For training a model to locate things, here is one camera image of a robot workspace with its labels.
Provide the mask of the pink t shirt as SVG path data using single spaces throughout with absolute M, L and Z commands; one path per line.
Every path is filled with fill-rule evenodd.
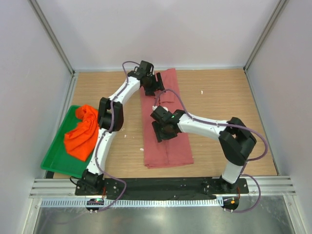
M 142 109 L 144 165 L 149 168 L 166 168 L 194 163 L 189 137 L 177 127 L 177 118 L 182 110 L 176 94 L 180 94 L 176 69 L 160 73 L 165 89 L 156 96 L 147 96 L 140 90 Z

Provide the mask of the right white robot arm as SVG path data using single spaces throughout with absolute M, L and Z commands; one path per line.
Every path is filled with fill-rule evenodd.
M 247 130 L 243 122 L 236 117 L 226 120 L 212 120 L 176 110 L 171 113 L 158 106 L 151 113 L 153 130 L 158 142 L 170 140 L 182 133 L 191 133 L 220 143 L 227 159 L 227 165 L 220 176 L 217 185 L 219 190 L 231 193 L 237 188 L 241 171 L 256 145 L 256 139 Z

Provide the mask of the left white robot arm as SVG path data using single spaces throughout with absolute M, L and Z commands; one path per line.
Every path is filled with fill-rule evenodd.
M 140 74 L 131 71 L 126 75 L 124 83 L 109 98 L 101 99 L 97 117 L 99 131 L 96 146 L 87 168 L 77 182 L 76 192 L 98 195 L 103 191 L 107 156 L 113 139 L 124 122 L 123 105 L 141 87 L 147 96 L 153 96 L 159 90 L 163 91 L 161 74 Z

